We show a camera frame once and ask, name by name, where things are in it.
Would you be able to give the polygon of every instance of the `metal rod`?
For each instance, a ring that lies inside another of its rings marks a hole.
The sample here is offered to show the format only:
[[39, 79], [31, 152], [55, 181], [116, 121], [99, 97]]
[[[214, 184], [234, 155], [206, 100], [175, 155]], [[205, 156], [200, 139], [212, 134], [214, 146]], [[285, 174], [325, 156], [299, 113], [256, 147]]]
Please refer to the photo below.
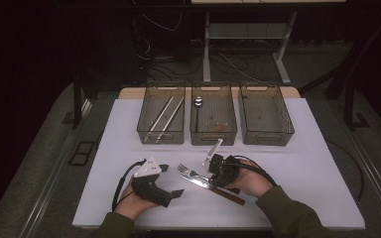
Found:
[[159, 124], [160, 119], [163, 117], [164, 113], [166, 112], [166, 110], [169, 107], [170, 103], [172, 102], [173, 98], [174, 98], [174, 96], [171, 96], [169, 101], [166, 103], [166, 105], [164, 105], [164, 107], [163, 107], [162, 111], [160, 112], [159, 116], [156, 118], [156, 121], [153, 123], [153, 125], [151, 126], [149, 132], [145, 136], [144, 142], [147, 142], [148, 138], [151, 135], [151, 132], [154, 131], [154, 128], [156, 128], [157, 124]]
[[173, 118], [175, 117], [176, 113], [178, 113], [179, 111], [179, 108], [181, 107], [182, 105], [182, 102], [184, 101], [184, 97], [182, 97], [181, 101], [179, 102], [178, 106], [175, 108], [175, 111], [172, 113], [172, 116], [169, 118], [169, 121], [167, 121], [165, 127], [163, 128], [163, 131], [162, 133], [160, 134], [160, 136], [157, 138], [157, 141], [156, 143], [159, 143], [160, 142], [160, 139], [162, 138], [164, 132], [166, 131], [166, 129], [169, 127], [170, 123], [172, 122]]

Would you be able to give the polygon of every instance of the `person's arm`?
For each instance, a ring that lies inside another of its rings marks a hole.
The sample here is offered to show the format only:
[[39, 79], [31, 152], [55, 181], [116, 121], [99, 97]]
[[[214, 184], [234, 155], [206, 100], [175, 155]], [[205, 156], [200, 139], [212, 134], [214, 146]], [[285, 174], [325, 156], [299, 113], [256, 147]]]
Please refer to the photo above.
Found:
[[[241, 160], [241, 163], [256, 166], [249, 161]], [[280, 186], [271, 186], [261, 175], [240, 169], [239, 177], [228, 188], [239, 188], [248, 195], [258, 197], [256, 205], [271, 221], [273, 234], [277, 238], [333, 237], [331, 231], [321, 225], [313, 209], [291, 200]]]
[[129, 182], [115, 210], [107, 213], [100, 227], [88, 234], [86, 238], [129, 238], [134, 228], [134, 220], [141, 213], [155, 206], [157, 204], [136, 195]]

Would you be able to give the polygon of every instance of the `silver fork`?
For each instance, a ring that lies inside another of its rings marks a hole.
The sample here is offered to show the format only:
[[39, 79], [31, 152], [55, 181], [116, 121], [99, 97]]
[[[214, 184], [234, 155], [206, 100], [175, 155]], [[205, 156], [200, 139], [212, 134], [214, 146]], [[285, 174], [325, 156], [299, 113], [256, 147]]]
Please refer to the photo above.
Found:
[[188, 169], [186, 166], [184, 166], [184, 165], [182, 165], [182, 164], [179, 164], [179, 166], [178, 166], [178, 170], [179, 170], [183, 175], [190, 176], [190, 177], [198, 177], [198, 178], [204, 179], [204, 180], [206, 180], [206, 181], [209, 181], [209, 178], [207, 178], [207, 177], [205, 177], [205, 176], [202, 176], [202, 175], [199, 175], [197, 172]]

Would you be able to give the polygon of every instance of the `plastic bin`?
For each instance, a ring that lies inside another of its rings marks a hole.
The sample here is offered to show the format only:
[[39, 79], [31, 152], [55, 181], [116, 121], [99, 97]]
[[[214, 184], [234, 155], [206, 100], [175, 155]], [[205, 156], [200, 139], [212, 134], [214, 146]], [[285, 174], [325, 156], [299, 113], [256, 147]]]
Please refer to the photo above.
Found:
[[246, 145], [286, 146], [295, 133], [277, 82], [240, 82], [239, 112]]
[[234, 145], [237, 134], [229, 82], [201, 81], [191, 85], [190, 140], [195, 146]]
[[142, 144], [183, 144], [185, 82], [149, 82], [138, 121]]

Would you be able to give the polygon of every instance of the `white table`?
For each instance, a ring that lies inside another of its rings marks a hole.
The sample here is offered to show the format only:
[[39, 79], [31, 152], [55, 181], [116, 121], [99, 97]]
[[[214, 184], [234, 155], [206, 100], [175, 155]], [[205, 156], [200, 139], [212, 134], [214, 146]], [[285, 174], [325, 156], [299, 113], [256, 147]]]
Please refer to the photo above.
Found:
[[[246, 146], [242, 144], [239, 131], [234, 146], [222, 146], [217, 154], [224, 157], [240, 155], [256, 161], [289, 197], [312, 207], [324, 226], [338, 230], [364, 229], [364, 219], [335, 165], [308, 103], [303, 98], [285, 100], [296, 130], [286, 147]], [[146, 211], [136, 220], [136, 229], [257, 230], [271, 227], [254, 204], [255, 198], [239, 194], [246, 200], [245, 205], [240, 206], [180, 177], [176, 170], [178, 164], [202, 173], [201, 163], [211, 148], [191, 145], [190, 104], [187, 99], [185, 142], [182, 145], [142, 145], [136, 131], [142, 99], [115, 101], [72, 223], [74, 226], [98, 227], [105, 214], [111, 211], [114, 191], [127, 168], [154, 156], [160, 164], [170, 166], [156, 181], [157, 186], [166, 191], [184, 188], [185, 192], [182, 197], [173, 199], [168, 208], [160, 206]]]

